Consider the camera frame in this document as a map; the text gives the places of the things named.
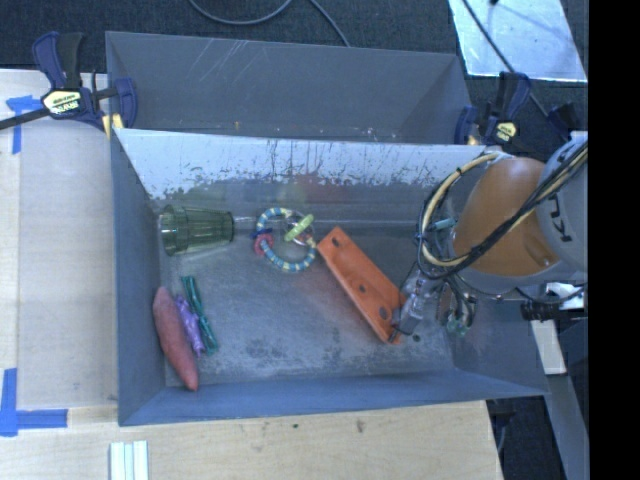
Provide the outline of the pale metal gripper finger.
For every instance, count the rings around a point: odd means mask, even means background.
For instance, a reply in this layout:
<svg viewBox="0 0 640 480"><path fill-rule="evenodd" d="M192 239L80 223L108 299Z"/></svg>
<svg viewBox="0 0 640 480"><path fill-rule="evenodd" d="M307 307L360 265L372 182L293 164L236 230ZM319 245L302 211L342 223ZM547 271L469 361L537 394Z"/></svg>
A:
<svg viewBox="0 0 640 480"><path fill-rule="evenodd" d="M406 301L400 308L397 330L403 335L412 335L424 318L424 305L421 301Z"/></svg>
<svg viewBox="0 0 640 480"><path fill-rule="evenodd" d="M409 309L423 309L432 290L432 280L421 273L412 274L402 286L405 296L404 307Z"/></svg>

